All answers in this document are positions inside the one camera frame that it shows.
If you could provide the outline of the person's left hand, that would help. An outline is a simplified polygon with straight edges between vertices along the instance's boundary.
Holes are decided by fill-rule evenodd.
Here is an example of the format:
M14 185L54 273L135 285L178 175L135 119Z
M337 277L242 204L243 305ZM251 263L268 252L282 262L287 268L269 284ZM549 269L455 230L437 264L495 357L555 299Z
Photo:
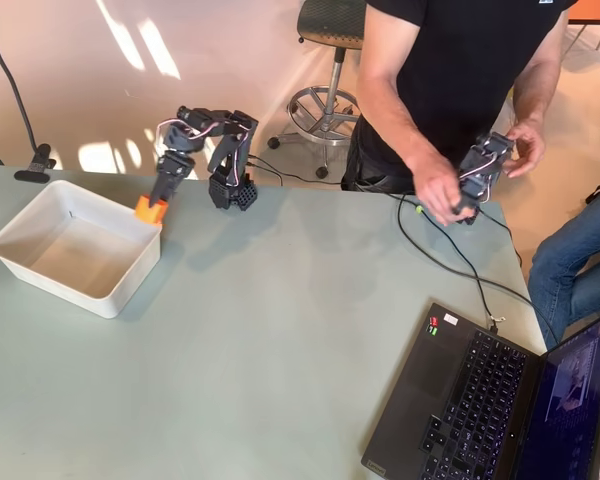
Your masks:
M544 158L546 144L543 124L533 119L525 119L514 125L507 137L515 143L518 157L504 164L504 172L509 178L517 178L529 173Z

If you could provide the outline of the person's right hand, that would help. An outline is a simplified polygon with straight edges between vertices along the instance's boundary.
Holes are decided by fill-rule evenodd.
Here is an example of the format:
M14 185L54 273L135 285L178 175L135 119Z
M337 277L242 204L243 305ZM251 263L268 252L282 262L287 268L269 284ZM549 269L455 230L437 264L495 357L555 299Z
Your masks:
M420 202L447 226L474 215L474 210L458 209L462 197L455 170L447 160L427 161L413 171L415 191Z

